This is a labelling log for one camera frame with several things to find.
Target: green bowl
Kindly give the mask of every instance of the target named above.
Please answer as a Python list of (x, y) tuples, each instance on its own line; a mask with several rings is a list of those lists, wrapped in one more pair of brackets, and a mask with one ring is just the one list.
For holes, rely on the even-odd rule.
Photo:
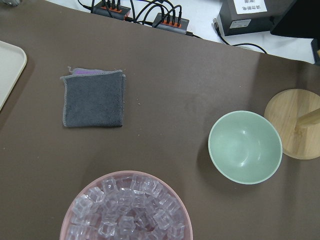
[(240, 184), (267, 180), (282, 159), (277, 130), (264, 117), (250, 111), (222, 116), (210, 131), (208, 148), (220, 173)]

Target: gray towel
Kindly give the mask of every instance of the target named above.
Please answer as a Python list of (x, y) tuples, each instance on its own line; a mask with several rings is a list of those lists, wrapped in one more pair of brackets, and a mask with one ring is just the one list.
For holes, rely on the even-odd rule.
[(63, 76), (65, 127), (121, 127), (124, 86), (122, 70), (76, 68)]

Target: pink plate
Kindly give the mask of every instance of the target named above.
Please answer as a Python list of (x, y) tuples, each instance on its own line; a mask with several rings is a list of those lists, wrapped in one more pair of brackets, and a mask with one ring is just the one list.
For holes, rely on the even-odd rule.
[[(101, 186), (101, 182), (106, 178), (114, 177), (116, 179), (116, 178), (119, 178), (119, 177), (123, 177), (123, 176), (126, 176), (126, 175), (133, 175), (133, 174), (140, 175), (140, 176), (143, 176), (143, 177), (151, 177), (151, 178), (159, 181), (161, 184), (163, 184), (167, 188), (168, 193), (171, 194), (172, 196), (174, 196), (178, 200), (178, 202), (180, 204), (180, 207), (181, 207), (181, 209), (182, 209), (182, 211), (184, 213), (184, 225), (185, 225), (185, 228), (184, 228), (184, 238), (183, 238), (183, 240), (193, 240), (194, 237), (193, 237), (190, 217), (189, 217), (189, 214), (187, 212), (187, 209), (186, 209), (184, 203), (181, 201), (181, 199), (178, 196), (178, 194), (176, 194), (175, 191), (168, 184), (166, 184), (164, 181), (162, 181), (159, 178), (157, 178), (155, 176), (152, 176), (152, 175), (150, 175), (148, 173), (141, 172), (141, 171), (116, 171), (116, 172), (109, 173), (107, 175), (99, 177), (98, 179), (94, 180), (89, 185), (87, 185), (76, 196), (76, 198), (78, 198), (82, 194), (85, 194), (88, 191), (88, 189), (90, 189), (90, 188), (94, 188), (94, 187), (97, 187), (97, 186), (100, 187)], [(66, 214), (64, 216), (64, 220), (63, 220), (62, 227), (61, 227), (61, 232), (60, 232), (60, 240), (66, 240), (66, 238), (67, 238), (67, 233), (68, 233), (68, 228), (69, 228), (69, 225), (70, 225), (70, 220), (71, 220), (71, 217), (73, 215), (72, 208), (73, 208), (74, 204), (75, 204), (75, 200), (72, 201), (70, 207), (68, 208), (68, 210), (66, 211)]]

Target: label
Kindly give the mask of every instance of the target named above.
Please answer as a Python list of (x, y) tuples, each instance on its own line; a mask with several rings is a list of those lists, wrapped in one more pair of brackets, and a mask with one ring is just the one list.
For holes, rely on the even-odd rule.
[(229, 27), (229, 29), (248, 27), (250, 22), (251, 22), (251, 19), (232, 21), (231, 26)]
[(265, 0), (233, 0), (237, 14), (267, 12)]

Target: white tray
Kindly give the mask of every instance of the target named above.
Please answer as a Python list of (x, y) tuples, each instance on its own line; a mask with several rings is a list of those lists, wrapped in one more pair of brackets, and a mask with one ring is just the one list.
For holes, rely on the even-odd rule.
[(27, 56), (20, 47), (0, 41), (0, 110), (26, 63)]

